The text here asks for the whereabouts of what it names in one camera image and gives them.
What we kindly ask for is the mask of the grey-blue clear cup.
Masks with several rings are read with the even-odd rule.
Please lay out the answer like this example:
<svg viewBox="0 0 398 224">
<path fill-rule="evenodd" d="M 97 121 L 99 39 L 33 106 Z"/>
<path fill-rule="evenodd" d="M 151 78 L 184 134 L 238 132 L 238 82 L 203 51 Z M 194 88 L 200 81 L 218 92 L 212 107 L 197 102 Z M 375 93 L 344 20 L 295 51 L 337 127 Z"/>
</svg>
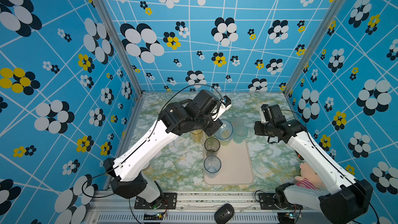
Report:
<svg viewBox="0 0 398 224">
<path fill-rule="evenodd" d="M 204 160 L 204 171 L 209 175 L 217 174 L 221 166 L 221 160 L 217 156 L 208 156 Z"/>
</svg>

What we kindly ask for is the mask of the blue-grey translucent cup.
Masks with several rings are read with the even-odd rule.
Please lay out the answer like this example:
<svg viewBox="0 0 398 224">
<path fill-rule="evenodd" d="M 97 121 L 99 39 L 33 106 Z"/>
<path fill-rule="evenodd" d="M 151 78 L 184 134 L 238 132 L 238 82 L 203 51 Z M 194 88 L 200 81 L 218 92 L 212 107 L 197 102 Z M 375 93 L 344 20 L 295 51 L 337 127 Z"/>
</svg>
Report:
<svg viewBox="0 0 398 224">
<path fill-rule="evenodd" d="M 222 125 L 219 130 L 214 134 L 215 138 L 220 141 L 222 146 L 227 146 L 230 144 L 233 138 L 233 126 L 232 124 L 225 119 L 222 119 Z"/>
</svg>

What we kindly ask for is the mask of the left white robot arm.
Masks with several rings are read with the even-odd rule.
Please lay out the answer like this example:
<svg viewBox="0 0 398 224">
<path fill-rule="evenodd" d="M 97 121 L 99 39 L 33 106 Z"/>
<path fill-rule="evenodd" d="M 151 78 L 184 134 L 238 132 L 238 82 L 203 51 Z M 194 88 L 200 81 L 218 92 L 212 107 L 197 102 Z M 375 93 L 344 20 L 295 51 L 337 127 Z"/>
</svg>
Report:
<svg viewBox="0 0 398 224">
<path fill-rule="evenodd" d="M 226 96 L 213 103 L 184 100 L 168 104 L 133 147 L 114 160 L 104 161 L 106 172 L 113 177 L 113 193 L 125 199 L 140 197 L 152 205 L 159 204 L 164 194 L 142 170 L 166 145 L 185 133 L 200 129 L 212 136 L 222 125 L 219 117 L 230 107 L 231 100 Z"/>
</svg>

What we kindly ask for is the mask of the clear colourless cup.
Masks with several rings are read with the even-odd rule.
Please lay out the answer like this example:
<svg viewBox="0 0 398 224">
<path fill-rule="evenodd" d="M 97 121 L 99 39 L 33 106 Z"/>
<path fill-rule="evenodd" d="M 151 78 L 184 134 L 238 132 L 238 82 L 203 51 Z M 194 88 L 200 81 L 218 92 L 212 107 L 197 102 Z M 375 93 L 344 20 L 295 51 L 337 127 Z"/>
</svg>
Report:
<svg viewBox="0 0 398 224">
<path fill-rule="evenodd" d="M 234 126 L 236 126 L 236 125 L 244 125 L 244 120 L 242 118 L 237 117 L 237 118 L 234 118 L 232 120 L 232 124 Z"/>
</svg>

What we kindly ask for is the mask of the amber cup front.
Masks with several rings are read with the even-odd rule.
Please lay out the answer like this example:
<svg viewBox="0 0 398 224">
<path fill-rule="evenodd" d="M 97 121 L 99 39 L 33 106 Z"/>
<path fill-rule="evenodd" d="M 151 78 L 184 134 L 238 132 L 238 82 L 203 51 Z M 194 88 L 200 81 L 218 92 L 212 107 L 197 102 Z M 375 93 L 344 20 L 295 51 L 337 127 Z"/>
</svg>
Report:
<svg viewBox="0 0 398 224">
<path fill-rule="evenodd" d="M 190 132 L 190 134 L 194 142 L 201 142 L 203 140 L 203 130 L 193 130 Z"/>
</svg>

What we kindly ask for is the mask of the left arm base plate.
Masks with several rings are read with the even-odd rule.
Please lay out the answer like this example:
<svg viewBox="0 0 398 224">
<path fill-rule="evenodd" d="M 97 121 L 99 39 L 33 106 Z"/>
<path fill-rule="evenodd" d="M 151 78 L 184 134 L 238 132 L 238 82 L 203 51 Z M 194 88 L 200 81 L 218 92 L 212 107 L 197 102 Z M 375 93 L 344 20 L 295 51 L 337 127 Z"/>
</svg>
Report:
<svg viewBox="0 0 398 224">
<path fill-rule="evenodd" d="M 153 209 L 166 210 L 176 209 L 177 193 L 166 192 L 162 193 L 156 200 L 149 203 L 144 198 L 136 197 L 134 209 Z"/>
</svg>

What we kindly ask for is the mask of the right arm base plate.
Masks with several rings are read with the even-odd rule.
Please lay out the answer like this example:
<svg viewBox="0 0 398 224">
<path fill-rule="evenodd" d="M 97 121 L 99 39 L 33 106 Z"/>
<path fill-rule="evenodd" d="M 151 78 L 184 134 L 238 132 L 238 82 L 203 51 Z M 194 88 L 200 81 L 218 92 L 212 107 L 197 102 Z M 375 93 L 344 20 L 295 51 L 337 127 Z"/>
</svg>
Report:
<svg viewBox="0 0 398 224">
<path fill-rule="evenodd" d="M 288 204 L 285 207 L 277 206 L 274 193 L 257 192 L 255 199 L 260 204 L 261 210 L 299 211 L 303 209 L 301 205 L 294 204 Z"/>
</svg>

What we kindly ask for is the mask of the teal cup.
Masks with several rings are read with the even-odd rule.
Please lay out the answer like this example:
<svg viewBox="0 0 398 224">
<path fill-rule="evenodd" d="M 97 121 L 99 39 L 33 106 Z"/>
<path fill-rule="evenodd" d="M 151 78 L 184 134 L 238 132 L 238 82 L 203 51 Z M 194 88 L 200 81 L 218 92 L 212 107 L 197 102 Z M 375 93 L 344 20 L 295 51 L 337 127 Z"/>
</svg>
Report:
<svg viewBox="0 0 398 224">
<path fill-rule="evenodd" d="M 240 124 L 234 127 L 233 141 L 236 144 L 242 143 L 248 135 L 248 129 L 245 125 Z"/>
</svg>

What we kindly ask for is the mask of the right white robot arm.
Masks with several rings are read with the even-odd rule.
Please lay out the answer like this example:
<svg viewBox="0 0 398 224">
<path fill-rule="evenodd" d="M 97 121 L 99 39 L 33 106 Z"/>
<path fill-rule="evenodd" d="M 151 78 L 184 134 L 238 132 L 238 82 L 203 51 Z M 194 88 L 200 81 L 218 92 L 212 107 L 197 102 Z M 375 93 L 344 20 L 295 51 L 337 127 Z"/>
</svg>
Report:
<svg viewBox="0 0 398 224">
<path fill-rule="evenodd" d="M 275 204 L 279 208 L 301 205 L 321 212 L 333 224 L 346 224 L 367 213 L 371 207 L 372 185 L 357 180 L 338 165 L 307 133 L 297 120 L 273 125 L 257 121 L 258 136 L 277 137 L 298 154 L 320 177 L 323 186 L 316 189 L 285 183 L 275 189 Z"/>
</svg>

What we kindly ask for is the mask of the dark smoky cup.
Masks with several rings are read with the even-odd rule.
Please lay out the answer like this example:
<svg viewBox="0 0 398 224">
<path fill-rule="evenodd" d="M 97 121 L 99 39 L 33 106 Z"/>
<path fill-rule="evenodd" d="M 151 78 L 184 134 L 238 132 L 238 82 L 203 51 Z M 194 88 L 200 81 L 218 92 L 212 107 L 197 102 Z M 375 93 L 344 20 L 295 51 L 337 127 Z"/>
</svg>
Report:
<svg viewBox="0 0 398 224">
<path fill-rule="evenodd" d="M 220 146 L 220 141 L 217 138 L 211 137 L 206 139 L 204 142 L 204 150 L 206 156 L 216 156 L 220 149 Z"/>
</svg>

